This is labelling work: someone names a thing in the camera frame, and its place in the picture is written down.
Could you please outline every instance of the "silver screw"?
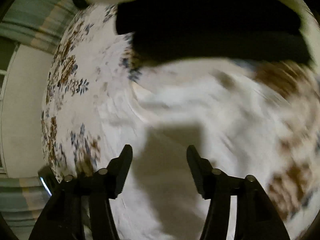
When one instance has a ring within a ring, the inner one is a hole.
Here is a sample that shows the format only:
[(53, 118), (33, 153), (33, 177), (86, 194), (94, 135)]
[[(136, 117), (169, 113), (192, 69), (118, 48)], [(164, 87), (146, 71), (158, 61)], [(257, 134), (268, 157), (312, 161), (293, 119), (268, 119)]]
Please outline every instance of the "silver screw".
[(212, 169), (212, 173), (213, 173), (214, 175), (220, 175), (220, 174), (221, 174), (221, 170), (215, 168), (215, 169)]
[(248, 181), (251, 181), (251, 182), (253, 182), (253, 181), (256, 180), (255, 176), (253, 176), (253, 175), (247, 175), (245, 178), (246, 178)]
[(98, 170), (98, 173), (100, 175), (106, 175), (108, 173), (108, 170), (106, 168), (102, 168), (102, 169)]
[(67, 176), (64, 177), (63, 180), (64, 180), (65, 182), (70, 182), (70, 181), (73, 180), (73, 176), (72, 176), (72, 175), (67, 175)]

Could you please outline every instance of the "black device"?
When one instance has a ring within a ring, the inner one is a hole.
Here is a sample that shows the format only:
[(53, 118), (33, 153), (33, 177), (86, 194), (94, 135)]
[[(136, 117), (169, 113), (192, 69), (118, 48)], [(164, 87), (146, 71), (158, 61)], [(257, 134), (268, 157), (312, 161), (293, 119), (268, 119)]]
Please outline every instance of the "black device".
[[(118, 158), (92, 177), (68, 175), (60, 184), (52, 171), (39, 173), (49, 182), (52, 197), (38, 218), (29, 240), (84, 240), (81, 196), (89, 196), (94, 240), (119, 240), (109, 199), (121, 193), (132, 161), (132, 148), (126, 145)], [(235, 240), (289, 240), (285, 226), (257, 179), (236, 178), (214, 169), (201, 158), (194, 146), (187, 149), (187, 161), (198, 193), (211, 199), (201, 240), (225, 240), (228, 231), (230, 199), (237, 196)]]

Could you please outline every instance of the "beige wall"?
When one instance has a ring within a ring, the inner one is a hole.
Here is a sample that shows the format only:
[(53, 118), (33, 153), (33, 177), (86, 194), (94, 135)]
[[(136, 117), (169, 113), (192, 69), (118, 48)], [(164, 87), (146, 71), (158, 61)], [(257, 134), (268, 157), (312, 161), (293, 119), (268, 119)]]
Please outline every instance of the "beige wall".
[(44, 165), (41, 101), (52, 55), (21, 45), (4, 93), (2, 144), (9, 178), (37, 176)]

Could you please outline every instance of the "curtain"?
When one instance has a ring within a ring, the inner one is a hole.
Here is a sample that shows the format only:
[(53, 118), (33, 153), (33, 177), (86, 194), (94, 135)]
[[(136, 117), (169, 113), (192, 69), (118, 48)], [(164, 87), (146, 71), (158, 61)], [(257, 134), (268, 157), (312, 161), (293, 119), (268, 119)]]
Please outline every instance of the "curtain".
[(53, 54), (77, 12), (72, 0), (15, 0), (0, 36)]
[(29, 239), (48, 200), (38, 177), (0, 179), (0, 212), (19, 240)]

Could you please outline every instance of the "metal pin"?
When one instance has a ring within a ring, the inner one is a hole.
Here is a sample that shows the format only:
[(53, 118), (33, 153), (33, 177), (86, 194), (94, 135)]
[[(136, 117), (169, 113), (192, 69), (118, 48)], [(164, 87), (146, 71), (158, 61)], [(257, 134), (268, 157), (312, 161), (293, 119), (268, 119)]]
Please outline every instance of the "metal pin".
[(64, 180), (65, 182), (70, 182), (70, 181), (73, 180), (73, 176), (72, 176), (72, 175), (67, 175), (67, 176), (64, 177), (63, 180)]
[(220, 175), (220, 174), (221, 174), (221, 170), (215, 168), (215, 169), (212, 169), (212, 173), (213, 173), (214, 175)]
[(251, 182), (253, 182), (253, 181), (256, 180), (255, 176), (253, 176), (253, 175), (247, 175), (245, 178), (246, 178), (248, 181), (251, 181)]
[(106, 175), (108, 173), (108, 170), (106, 168), (102, 168), (102, 169), (98, 170), (98, 173), (100, 175)]

